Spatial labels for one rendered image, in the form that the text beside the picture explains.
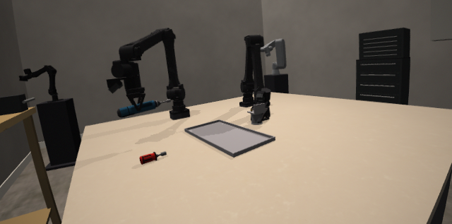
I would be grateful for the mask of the red hand nut driver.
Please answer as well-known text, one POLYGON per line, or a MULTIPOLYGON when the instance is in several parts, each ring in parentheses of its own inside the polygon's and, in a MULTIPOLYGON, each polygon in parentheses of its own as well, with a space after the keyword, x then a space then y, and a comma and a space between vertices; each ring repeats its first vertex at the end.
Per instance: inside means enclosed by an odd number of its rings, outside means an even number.
POLYGON ((147 155, 143 155, 143 156, 140 156, 140 162, 141 162, 141 164, 145 164, 145 163, 149 163, 154 160, 156 161, 157 157, 160 155, 164 156, 164 155, 167 155, 167 153, 165 151, 165 152, 161 152, 161 154, 159 154, 159 155, 156 154, 156 152, 153 152, 153 153, 147 154, 147 155))

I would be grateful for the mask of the dark blue nut driver barrel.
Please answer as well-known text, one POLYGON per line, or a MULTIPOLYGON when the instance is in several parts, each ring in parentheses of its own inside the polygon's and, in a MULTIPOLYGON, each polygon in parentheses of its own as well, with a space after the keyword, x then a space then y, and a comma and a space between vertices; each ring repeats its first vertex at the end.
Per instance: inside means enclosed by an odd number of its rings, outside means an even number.
POLYGON ((119 117, 127 117, 130 115, 138 114, 140 112, 153 110, 156 107, 158 107, 160 104, 161 104, 161 102, 159 102, 159 101, 151 100, 148 102, 143 102, 141 111, 137 111, 136 108, 132 105, 132 106, 128 106, 128 107, 119 108, 117 110, 117 114, 119 117))

